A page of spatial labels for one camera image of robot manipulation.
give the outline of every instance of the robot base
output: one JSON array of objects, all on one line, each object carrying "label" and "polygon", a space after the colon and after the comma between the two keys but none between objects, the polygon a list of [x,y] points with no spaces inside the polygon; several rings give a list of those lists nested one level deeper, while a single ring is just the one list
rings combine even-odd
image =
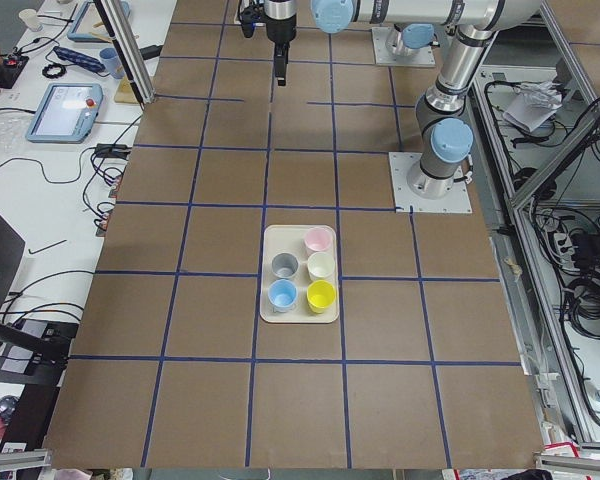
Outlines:
[{"label": "robot base", "polygon": [[393,27],[373,27],[371,36],[373,38],[373,50],[376,54],[376,65],[387,65],[396,67],[427,67],[436,66],[436,59],[433,57],[431,47],[421,48],[415,55],[408,57],[394,56],[387,50],[387,37],[393,30]]},{"label": "robot base", "polygon": [[473,213],[467,186],[464,182],[454,183],[449,193],[438,200],[428,200],[414,193],[407,184],[407,174],[412,165],[420,160],[420,153],[391,152],[389,165],[391,167],[391,183],[393,183],[393,198],[397,212],[409,213]]}]

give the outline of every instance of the blue cup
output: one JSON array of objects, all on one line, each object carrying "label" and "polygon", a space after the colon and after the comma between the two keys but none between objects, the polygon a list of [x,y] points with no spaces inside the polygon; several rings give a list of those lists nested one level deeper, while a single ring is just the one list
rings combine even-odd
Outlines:
[{"label": "blue cup", "polygon": [[107,47],[100,50],[100,61],[113,78],[120,80],[124,77],[122,62],[120,62],[120,57],[115,48]]},{"label": "blue cup", "polygon": [[296,305],[298,290],[289,280],[276,280],[269,287],[269,301],[275,312],[288,312]]}]

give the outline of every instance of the grid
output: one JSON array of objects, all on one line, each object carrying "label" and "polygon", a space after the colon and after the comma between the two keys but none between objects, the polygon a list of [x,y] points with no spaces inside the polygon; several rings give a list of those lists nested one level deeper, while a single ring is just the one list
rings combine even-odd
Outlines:
[{"label": "grid", "polygon": [[[404,99],[435,72],[410,71],[401,89],[407,73],[371,67],[368,33],[342,41],[300,24],[281,91],[266,38],[232,40],[233,7],[176,7],[161,98],[140,126],[54,414],[54,462],[530,465],[537,423],[475,195],[466,217],[393,209],[386,152],[418,149],[415,101]],[[294,77],[305,69],[308,87]],[[271,223],[335,229],[334,324],[259,318]],[[116,449],[98,440],[94,411],[123,432]]]}]

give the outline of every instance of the power adapter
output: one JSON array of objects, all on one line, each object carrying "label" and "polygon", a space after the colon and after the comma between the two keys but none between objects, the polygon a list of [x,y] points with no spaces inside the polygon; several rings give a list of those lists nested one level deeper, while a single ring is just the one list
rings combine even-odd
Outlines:
[{"label": "power adapter", "polygon": [[98,158],[127,158],[129,147],[124,143],[98,143],[94,153]]}]

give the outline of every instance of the gray tile floor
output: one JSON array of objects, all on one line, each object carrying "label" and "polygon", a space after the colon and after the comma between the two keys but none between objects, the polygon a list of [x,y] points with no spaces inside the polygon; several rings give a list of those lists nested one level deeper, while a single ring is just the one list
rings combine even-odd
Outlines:
[{"label": "gray tile floor", "polygon": [[10,52],[16,45],[25,26],[18,12],[25,8],[39,9],[43,0],[0,0],[0,51]]}]

